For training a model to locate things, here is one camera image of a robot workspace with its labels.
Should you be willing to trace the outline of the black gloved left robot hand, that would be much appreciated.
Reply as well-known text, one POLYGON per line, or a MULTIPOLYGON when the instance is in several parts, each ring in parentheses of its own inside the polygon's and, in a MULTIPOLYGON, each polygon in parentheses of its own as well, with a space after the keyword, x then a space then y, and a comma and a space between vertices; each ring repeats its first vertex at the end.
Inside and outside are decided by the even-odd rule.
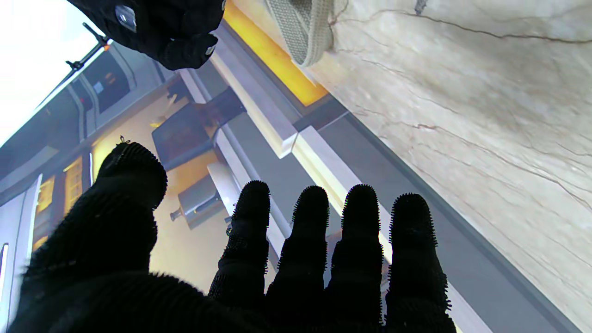
POLYGON ((228 244, 207 295, 149 270, 157 240, 154 210, 167 189, 161 163, 144 146, 121 142, 23 274, 9 333, 454 333, 447 278, 425 199, 392 206, 393 251, 382 318, 383 248, 376 192, 351 188, 342 238, 325 285, 329 203, 313 185, 300 194, 275 279, 264 289, 271 199, 268 185, 245 185, 228 244))

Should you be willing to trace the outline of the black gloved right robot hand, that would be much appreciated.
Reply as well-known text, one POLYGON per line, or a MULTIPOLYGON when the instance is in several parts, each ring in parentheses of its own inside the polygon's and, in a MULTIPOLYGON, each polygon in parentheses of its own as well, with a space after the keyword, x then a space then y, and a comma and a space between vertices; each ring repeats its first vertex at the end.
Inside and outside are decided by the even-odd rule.
POLYGON ((198 69, 218 43, 224 0, 73 0, 106 36, 169 70, 198 69))

